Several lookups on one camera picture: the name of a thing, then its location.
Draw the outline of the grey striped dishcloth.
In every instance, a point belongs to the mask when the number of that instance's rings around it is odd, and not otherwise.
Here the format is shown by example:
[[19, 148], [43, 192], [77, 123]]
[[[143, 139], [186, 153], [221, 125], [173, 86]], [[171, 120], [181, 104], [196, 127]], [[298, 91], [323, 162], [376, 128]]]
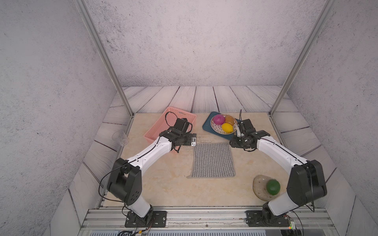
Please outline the grey striped dishcloth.
[[221, 179], [235, 175], [228, 143], [200, 143], [194, 147], [192, 171], [188, 179]]

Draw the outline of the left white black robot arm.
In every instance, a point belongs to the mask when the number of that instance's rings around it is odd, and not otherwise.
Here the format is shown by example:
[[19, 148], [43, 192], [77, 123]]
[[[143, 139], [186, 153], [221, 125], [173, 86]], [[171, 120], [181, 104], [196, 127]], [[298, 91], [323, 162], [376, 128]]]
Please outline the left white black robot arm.
[[146, 149], [126, 160], [117, 159], [106, 174], [108, 192], [139, 220], [147, 222], [153, 214], [153, 207], [141, 196], [143, 175], [165, 154], [173, 150], [179, 152], [181, 146], [195, 146], [196, 134], [192, 133], [192, 128], [186, 118], [177, 118], [175, 124], [162, 131]]

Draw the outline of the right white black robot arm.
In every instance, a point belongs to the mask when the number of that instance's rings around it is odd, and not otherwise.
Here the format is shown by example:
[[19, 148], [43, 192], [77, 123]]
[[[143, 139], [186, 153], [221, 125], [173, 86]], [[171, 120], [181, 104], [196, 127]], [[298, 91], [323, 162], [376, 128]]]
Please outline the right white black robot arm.
[[249, 119], [238, 122], [229, 144], [252, 152], [259, 150], [289, 174], [286, 193], [263, 205], [265, 217], [278, 217], [327, 195], [322, 165], [307, 160], [281, 145], [264, 130], [257, 131]]

